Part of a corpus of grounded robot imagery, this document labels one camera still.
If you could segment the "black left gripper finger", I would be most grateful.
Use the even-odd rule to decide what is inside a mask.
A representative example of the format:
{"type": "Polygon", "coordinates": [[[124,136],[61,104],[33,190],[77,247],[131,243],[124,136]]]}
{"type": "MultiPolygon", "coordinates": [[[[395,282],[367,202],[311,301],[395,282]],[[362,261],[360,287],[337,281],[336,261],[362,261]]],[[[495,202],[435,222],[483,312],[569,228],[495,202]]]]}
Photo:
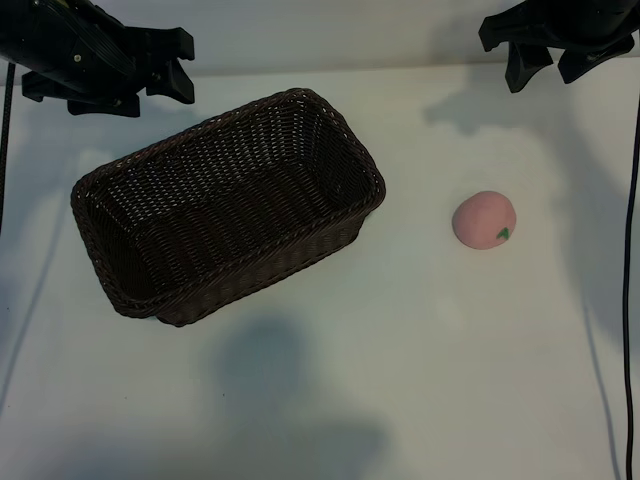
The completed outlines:
{"type": "Polygon", "coordinates": [[[195,59],[194,38],[181,27],[145,30],[146,63],[158,65],[169,60],[195,59]]]}
{"type": "Polygon", "coordinates": [[[147,96],[164,96],[180,103],[194,103],[194,84],[178,60],[169,60],[156,68],[145,87],[147,96]]]}

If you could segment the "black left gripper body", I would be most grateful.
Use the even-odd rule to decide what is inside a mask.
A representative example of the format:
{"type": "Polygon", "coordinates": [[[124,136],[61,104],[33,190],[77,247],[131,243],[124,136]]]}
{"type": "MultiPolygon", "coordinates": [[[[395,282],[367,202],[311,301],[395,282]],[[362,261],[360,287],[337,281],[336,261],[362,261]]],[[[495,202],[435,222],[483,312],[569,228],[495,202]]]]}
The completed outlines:
{"type": "Polygon", "coordinates": [[[65,100],[73,115],[140,115],[150,30],[123,25],[89,1],[16,1],[14,62],[22,95],[65,100]]]}

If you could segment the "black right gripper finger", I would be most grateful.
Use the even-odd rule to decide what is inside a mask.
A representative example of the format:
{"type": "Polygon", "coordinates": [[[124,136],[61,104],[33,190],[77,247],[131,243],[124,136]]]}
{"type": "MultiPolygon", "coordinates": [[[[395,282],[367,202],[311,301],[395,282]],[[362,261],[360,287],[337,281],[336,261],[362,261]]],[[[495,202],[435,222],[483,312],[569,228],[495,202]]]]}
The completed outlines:
{"type": "Polygon", "coordinates": [[[505,72],[509,91],[522,91],[536,73],[552,64],[546,47],[510,42],[505,72]]]}
{"type": "Polygon", "coordinates": [[[503,42],[547,47],[547,20],[548,9],[543,4],[518,4],[485,17],[478,34],[485,51],[491,51],[503,42]]]}

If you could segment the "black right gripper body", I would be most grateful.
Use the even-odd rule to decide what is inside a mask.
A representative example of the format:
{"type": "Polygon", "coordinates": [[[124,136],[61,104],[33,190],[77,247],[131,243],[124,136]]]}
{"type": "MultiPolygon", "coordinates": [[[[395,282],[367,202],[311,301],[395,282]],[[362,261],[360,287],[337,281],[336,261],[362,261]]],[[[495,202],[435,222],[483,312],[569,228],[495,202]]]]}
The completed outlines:
{"type": "Polygon", "coordinates": [[[527,1],[548,9],[548,51],[560,49],[558,70],[564,83],[579,79],[635,46],[637,1],[527,1]]]}

